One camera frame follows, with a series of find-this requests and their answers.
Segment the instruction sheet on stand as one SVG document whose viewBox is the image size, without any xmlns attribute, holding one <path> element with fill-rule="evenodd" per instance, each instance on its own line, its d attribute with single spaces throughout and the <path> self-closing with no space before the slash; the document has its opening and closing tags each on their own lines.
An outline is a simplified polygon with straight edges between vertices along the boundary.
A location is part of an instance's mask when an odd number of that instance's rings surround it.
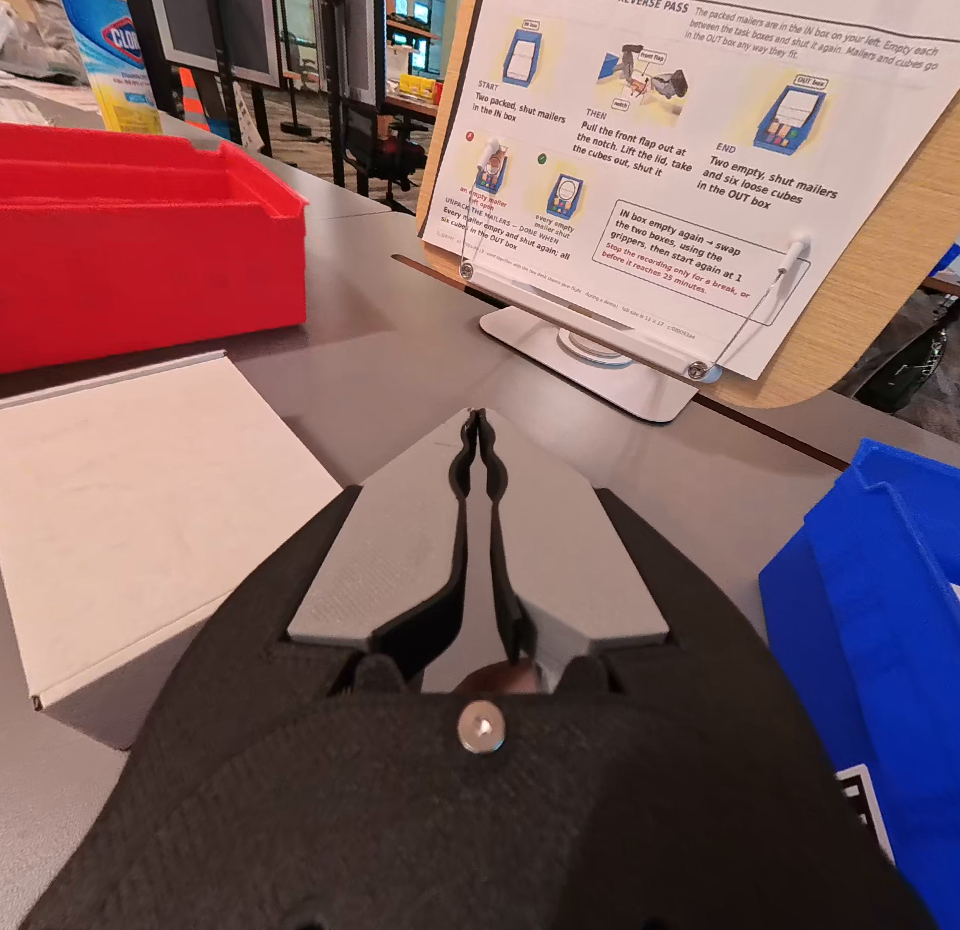
<svg viewBox="0 0 960 930">
<path fill-rule="evenodd" d="M 475 0 L 461 0 L 447 69 L 456 81 L 465 54 Z M 442 140 L 451 108 L 443 101 L 434 138 Z M 426 207 L 437 177 L 439 155 L 431 144 L 424 193 L 418 203 L 419 234 L 431 263 L 459 278 L 467 289 L 534 314 L 561 328 L 744 408 L 770 409 L 816 396 L 836 383 L 926 277 L 958 231 L 958 92 L 922 140 L 854 239 L 829 271 L 774 357 L 756 380 L 719 364 L 689 362 L 665 348 L 645 344 L 620 327 L 529 285 L 478 276 L 464 256 L 423 240 Z"/>
</svg>

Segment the black metal stand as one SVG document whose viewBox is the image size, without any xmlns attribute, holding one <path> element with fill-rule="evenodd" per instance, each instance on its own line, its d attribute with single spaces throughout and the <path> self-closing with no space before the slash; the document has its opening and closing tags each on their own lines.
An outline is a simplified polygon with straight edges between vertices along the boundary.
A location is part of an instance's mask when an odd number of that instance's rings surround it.
<svg viewBox="0 0 960 930">
<path fill-rule="evenodd" d="M 207 16 L 213 41 L 214 57 L 217 63 L 222 104 L 229 125 L 229 136 L 237 146 L 244 145 L 241 122 L 234 93 L 234 71 L 230 56 L 229 43 L 224 27 L 222 0 L 205 0 Z"/>
</svg>

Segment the blue plastic bin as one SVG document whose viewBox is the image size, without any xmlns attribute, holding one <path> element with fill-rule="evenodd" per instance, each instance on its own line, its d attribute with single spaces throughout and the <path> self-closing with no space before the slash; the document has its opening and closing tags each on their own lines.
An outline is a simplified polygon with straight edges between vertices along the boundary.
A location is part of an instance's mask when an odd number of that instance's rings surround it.
<svg viewBox="0 0 960 930">
<path fill-rule="evenodd" d="M 766 633 L 837 780 L 959 927 L 959 470 L 863 440 L 759 575 Z"/>
</svg>

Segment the red plastic bin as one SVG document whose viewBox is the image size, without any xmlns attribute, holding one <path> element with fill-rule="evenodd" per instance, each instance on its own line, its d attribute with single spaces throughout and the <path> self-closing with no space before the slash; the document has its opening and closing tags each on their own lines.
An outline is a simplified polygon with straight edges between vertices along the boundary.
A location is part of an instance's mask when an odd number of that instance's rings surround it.
<svg viewBox="0 0 960 930">
<path fill-rule="evenodd" d="M 2 124 L 1 371 L 306 321 L 306 199 L 234 144 Z"/>
</svg>

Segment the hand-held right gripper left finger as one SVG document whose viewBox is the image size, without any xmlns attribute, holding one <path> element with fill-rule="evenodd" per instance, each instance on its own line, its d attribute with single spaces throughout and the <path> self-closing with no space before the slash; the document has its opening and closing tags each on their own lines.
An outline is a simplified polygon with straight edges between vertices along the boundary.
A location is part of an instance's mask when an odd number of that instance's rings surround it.
<svg viewBox="0 0 960 930">
<path fill-rule="evenodd" d="M 382 654 L 411 680 L 464 614 L 476 412 L 464 409 L 372 476 L 287 630 L 290 640 Z"/>
</svg>

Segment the wipes canister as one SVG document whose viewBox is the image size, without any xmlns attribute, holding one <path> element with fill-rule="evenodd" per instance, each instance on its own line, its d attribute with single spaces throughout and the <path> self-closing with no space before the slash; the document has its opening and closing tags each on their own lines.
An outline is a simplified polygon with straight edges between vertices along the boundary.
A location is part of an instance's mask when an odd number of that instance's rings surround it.
<svg viewBox="0 0 960 930">
<path fill-rule="evenodd" d="M 60 0 L 104 127 L 162 134 L 138 32 L 126 0 Z"/>
</svg>

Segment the white cardboard box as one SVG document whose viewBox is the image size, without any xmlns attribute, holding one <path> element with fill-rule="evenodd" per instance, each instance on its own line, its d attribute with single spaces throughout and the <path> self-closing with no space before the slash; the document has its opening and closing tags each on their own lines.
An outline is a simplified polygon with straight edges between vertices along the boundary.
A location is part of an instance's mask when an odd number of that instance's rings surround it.
<svg viewBox="0 0 960 930">
<path fill-rule="evenodd" d="M 222 350 L 1 403 L 29 696 L 124 751 L 210 615 L 341 486 Z"/>
</svg>

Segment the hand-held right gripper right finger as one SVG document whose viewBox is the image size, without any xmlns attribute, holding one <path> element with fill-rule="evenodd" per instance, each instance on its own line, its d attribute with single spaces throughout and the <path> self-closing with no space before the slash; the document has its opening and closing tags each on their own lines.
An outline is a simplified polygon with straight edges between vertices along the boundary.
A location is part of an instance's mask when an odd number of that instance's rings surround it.
<svg viewBox="0 0 960 930">
<path fill-rule="evenodd" d="M 491 409 L 480 453 L 508 660 L 532 660 L 552 691 L 576 658 L 662 645 L 669 626 L 591 482 Z"/>
</svg>

